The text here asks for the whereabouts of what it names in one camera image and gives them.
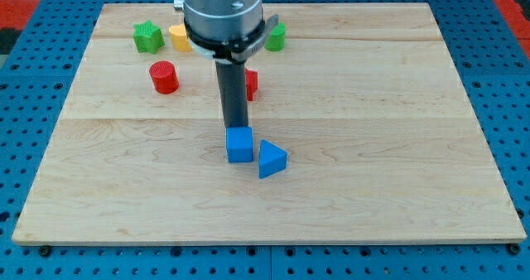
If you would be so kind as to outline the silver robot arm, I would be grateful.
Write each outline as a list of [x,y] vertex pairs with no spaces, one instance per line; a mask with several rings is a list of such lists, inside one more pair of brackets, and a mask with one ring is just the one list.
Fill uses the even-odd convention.
[[235,41],[263,24],[262,0],[183,0],[190,36],[207,41]]

